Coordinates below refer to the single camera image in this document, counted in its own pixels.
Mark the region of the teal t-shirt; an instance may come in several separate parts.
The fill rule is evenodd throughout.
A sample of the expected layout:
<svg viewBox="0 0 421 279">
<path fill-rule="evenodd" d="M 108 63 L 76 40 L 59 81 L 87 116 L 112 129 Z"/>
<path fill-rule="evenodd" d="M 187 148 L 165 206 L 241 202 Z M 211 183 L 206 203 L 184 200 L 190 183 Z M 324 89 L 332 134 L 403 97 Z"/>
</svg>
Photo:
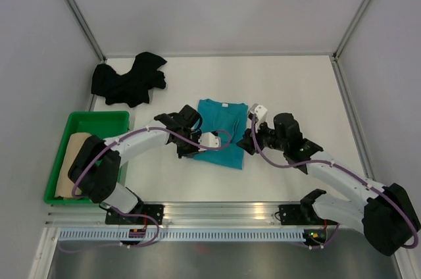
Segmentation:
<svg viewBox="0 0 421 279">
<path fill-rule="evenodd" d="M 194 159 L 242 170 L 244 150 L 237 146 L 237 142 L 243 138 L 246 131 L 248 106 L 244 103 L 221 103 L 212 99 L 201 99 L 197 111 L 203 117 L 203 132 L 223 130 L 223 133 L 218 133 L 221 145 L 228 142 L 226 132 L 230 135 L 230 143 L 220 151 L 205 151 L 195 155 Z"/>
</svg>

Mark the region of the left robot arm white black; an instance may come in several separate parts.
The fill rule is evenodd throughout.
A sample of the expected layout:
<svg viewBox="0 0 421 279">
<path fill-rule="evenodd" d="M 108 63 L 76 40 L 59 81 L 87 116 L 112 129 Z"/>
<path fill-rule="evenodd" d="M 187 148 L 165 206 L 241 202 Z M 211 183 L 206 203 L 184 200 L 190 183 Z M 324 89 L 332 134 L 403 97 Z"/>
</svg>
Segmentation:
<svg viewBox="0 0 421 279">
<path fill-rule="evenodd" d="M 198 154 L 202 122 L 201 115 L 185 105 L 178 113 L 159 114 L 144 128 L 120 136 L 88 136 L 68 170 L 68 178 L 74 183 L 72 194 L 79 190 L 82 197 L 106 205 L 107 224 L 146 222 L 144 202 L 118 182 L 120 168 L 130 159 L 169 143 L 176 145 L 179 158 Z"/>
</svg>

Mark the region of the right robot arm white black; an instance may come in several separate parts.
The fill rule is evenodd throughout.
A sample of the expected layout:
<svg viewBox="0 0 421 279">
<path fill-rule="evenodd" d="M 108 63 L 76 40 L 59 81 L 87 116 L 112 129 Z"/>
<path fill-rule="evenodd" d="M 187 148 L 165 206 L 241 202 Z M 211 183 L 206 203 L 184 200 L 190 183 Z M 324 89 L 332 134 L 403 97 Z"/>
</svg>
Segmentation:
<svg viewBox="0 0 421 279">
<path fill-rule="evenodd" d="M 267 162 L 277 168 L 294 168 L 320 180 L 342 195 L 336 198 L 315 189 L 300 200 L 300 214 L 307 224 L 332 221 L 361 233 L 379 253 L 390 256 L 398 249 L 414 249 L 420 243 L 420 221 L 408 193 L 399 184 L 386 186 L 363 178 L 337 162 L 327 151 L 305 138 L 291 113 L 266 122 L 260 105 L 247 114 L 251 126 L 237 146 L 250 155 L 265 158 L 264 149 L 282 152 L 286 164 Z"/>
</svg>

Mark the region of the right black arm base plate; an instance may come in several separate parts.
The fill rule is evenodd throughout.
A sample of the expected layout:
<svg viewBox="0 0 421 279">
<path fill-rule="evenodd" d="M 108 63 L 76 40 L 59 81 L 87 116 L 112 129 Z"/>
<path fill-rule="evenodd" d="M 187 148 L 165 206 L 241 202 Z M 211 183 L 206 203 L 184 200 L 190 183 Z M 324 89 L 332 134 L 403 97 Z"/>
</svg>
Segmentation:
<svg viewBox="0 0 421 279">
<path fill-rule="evenodd" d="M 300 204 L 279 205 L 274 217 L 282 226 L 333 226 L 336 222 L 320 218 L 308 219 L 302 212 Z"/>
</svg>

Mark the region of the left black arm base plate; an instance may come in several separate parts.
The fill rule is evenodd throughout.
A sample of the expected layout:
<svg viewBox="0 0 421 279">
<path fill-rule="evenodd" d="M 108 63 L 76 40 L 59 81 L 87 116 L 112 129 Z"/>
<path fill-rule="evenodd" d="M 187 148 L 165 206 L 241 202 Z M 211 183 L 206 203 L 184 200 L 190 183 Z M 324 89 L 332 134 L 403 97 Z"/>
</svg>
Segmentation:
<svg viewBox="0 0 421 279">
<path fill-rule="evenodd" d="M 162 204 L 143 204 L 137 206 L 126 215 L 116 212 L 114 209 L 107 209 L 105 224 L 107 225 L 141 225 L 144 222 L 147 225 L 153 222 L 148 218 L 154 219 L 158 225 L 162 224 L 164 217 L 164 205 Z"/>
</svg>

